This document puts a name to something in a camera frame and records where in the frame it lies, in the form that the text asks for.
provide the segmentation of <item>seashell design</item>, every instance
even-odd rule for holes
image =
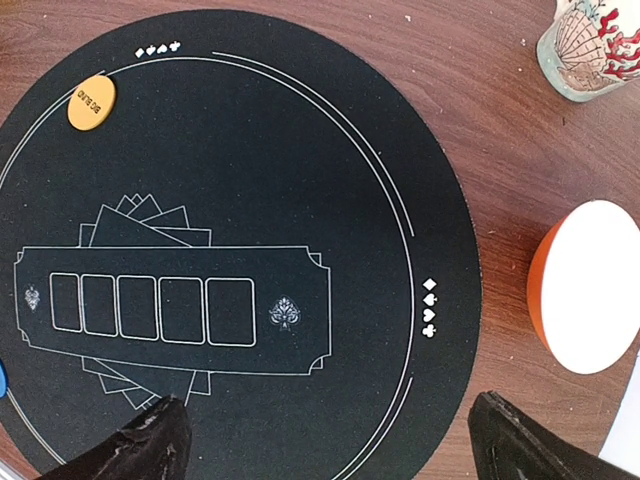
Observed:
[[[567,85],[578,92],[597,92],[616,83],[609,78],[603,77],[598,72],[585,72],[578,69],[568,70],[566,68],[558,68],[558,72],[560,72]]]
[[[558,71],[574,90],[597,91],[615,83],[600,75],[607,64],[606,45],[583,11],[574,9],[562,16],[555,48],[564,65]]]

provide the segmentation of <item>club symbol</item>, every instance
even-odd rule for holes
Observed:
[[[40,304],[40,292],[33,288],[33,285],[30,285],[27,291],[24,292],[24,299],[31,311],[35,312]]]
[[[433,293],[430,293],[426,297],[422,299],[422,301],[428,306],[433,307],[438,301],[438,297],[436,297]]]
[[[430,322],[431,320],[433,320],[433,318],[436,316],[435,312],[433,310],[431,310],[430,308],[425,308],[422,311],[422,321],[427,323]]]
[[[300,321],[300,309],[289,297],[283,295],[269,310],[271,323],[280,325],[280,331],[291,330]]]
[[[437,330],[436,327],[433,326],[433,323],[430,323],[422,329],[422,334],[427,338],[433,338],[436,332]]]

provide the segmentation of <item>wooden table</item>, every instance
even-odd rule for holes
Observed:
[[[345,45],[409,99],[459,176],[480,242],[482,334],[465,401],[418,478],[476,477],[466,419],[476,395],[490,389],[597,453],[638,343],[603,373],[569,373],[537,339],[525,285],[544,233],[581,202],[606,198],[640,218],[640,82],[585,105],[556,94],[535,58],[552,0],[0,0],[0,121],[40,76],[94,37],[203,7],[274,15]],[[4,430],[0,454],[35,475]]]

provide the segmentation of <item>playing card graphic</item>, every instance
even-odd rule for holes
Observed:
[[[152,195],[102,205],[77,247],[24,247],[15,285],[29,346],[80,357],[135,409],[210,395],[216,372],[310,375],[331,355],[319,253],[215,245],[185,206],[163,210]]]

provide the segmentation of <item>round black mat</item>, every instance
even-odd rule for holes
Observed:
[[[97,73],[118,99],[79,132]],[[409,479],[442,440],[477,345],[472,223],[344,48],[233,11],[125,26],[25,95],[0,163],[0,414],[39,470],[168,393],[192,480]]]

